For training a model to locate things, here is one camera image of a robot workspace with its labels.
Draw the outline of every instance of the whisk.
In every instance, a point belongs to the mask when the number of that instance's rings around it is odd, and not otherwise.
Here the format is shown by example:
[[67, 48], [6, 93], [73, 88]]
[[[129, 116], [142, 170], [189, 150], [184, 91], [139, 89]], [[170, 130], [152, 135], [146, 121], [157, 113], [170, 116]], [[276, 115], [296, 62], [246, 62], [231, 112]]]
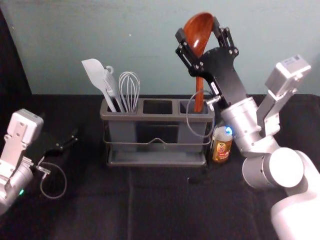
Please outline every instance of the whisk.
[[119, 76], [119, 91], [125, 110], [128, 113], [136, 111], [140, 93], [140, 80], [132, 71], [125, 71]]

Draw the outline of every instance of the black tablecloth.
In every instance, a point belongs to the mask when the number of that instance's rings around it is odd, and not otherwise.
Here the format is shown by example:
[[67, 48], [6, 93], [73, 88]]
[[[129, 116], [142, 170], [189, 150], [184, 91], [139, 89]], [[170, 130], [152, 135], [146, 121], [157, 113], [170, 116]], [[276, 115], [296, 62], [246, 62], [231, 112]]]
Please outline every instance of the black tablecloth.
[[[261, 95], [254, 96], [259, 104]], [[62, 138], [81, 126], [77, 145], [57, 162], [67, 179], [66, 194], [49, 200], [35, 177], [0, 217], [2, 240], [271, 240], [273, 204], [281, 189], [256, 191], [242, 178], [234, 145], [219, 168], [106, 167], [99, 116], [101, 96], [34, 95], [24, 103], [0, 98], [0, 136], [12, 112], [44, 113], [43, 131]], [[305, 152], [320, 168], [320, 98], [296, 95], [280, 113], [281, 146]], [[187, 178], [203, 178], [188, 184]]]

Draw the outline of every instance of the white spatula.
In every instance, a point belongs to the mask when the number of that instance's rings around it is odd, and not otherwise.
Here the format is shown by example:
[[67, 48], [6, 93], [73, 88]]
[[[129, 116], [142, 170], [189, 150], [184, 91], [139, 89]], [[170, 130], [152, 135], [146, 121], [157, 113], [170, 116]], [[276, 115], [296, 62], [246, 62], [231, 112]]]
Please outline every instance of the white spatula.
[[110, 110], [115, 113], [116, 108], [110, 96], [108, 95], [107, 89], [106, 89], [106, 83], [104, 79], [105, 78], [104, 66], [102, 66], [101, 62], [99, 62], [97, 59], [94, 59], [94, 58], [83, 60], [81, 62], [91, 83], [103, 93], [106, 103], [108, 104]]

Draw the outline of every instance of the utensil caddy compartment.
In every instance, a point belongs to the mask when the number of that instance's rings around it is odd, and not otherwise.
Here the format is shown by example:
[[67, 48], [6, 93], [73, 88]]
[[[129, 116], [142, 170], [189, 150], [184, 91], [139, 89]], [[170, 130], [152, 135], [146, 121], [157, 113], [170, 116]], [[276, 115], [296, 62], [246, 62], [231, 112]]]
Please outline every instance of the utensil caddy compartment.
[[[194, 135], [187, 125], [188, 99], [139, 98], [136, 112], [111, 112], [104, 99], [100, 108], [107, 163], [120, 166], [202, 166], [209, 137]], [[205, 135], [214, 124], [214, 112], [204, 106], [194, 113], [189, 106], [188, 121]]]

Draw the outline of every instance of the gray cable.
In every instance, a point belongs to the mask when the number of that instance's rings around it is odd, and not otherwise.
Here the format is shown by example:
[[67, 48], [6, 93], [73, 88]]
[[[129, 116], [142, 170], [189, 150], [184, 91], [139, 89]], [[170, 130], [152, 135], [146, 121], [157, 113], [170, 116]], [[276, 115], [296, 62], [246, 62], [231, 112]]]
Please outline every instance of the gray cable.
[[194, 134], [194, 135], [196, 135], [197, 137], [200, 137], [200, 138], [208, 138], [208, 137], [210, 137], [211, 135], [212, 135], [212, 133], [214, 132], [214, 122], [215, 122], [215, 119], [213, 119], [212, 120], [212, 126], [211, 126], [211, 129], [210, 129], [210, 132], [207, 134], [207, 135], [201, 135], [201, 134], [198, 134], [198, 133], [196, 133], [192, 128], [191, 128], [191, 126], [190, 126], [190, 124], [189, 124], [189, 119], [188, 119], [188, 112], [189, 112], [189, 105], [190, 105], [190, 103], [191, 103], [191, 101], [192, 101], [192, 99], [197, 95], [197, 94], [199, 94], [199, 93], [208, 93], [208, 94], [210, 94], [210, 95], [212, 95], [212, 92], [209, 92], [209, 91], [207, 91], [207, 90], [200, 90], [200, 91], [197, 91], [195, 94], [193, 94], [191, 97], [190, 97], [190, 99], [189, 99], [189, 101], [188, 101], [188, 104], [186, 105], [186, 111], [185, 111], [185, 113], [186, 113], [186, 124], [188, 125], [188, 128], [190, 129], [190, 131]]
[[46, 177], [43, 177], [41, 182], [40, 182], [40, 191], [41, 193], [46, 196], [48, 199], [59, 199], [61, 198], [65, 193], [66, 193], [66, 190], [67, 190], [67, 177], [66, 177], [66, 174], [65, 172], [61, 169], [61, 167], [59, 167], [58, 165], [54, 164], [54, 163], [51, 163], [51, 162], [45, 162], [43, 161], [42, 164], [47, 164], [47, 165], [51, 165], [51, 166], [54, 166], [56, 167], [63, 175], [63, 178], [64, 178], [64, 182], [65, 182], [65, 185], [64, 185], [64, 189], [63, 189], [63, 192], [58, 195], [58, 196], [49, 196], [48, 194], [46, 194], [43, 190], [43, 187], [42, 187], [42, 184], [44, 182], [44, 180], [46, 179]]

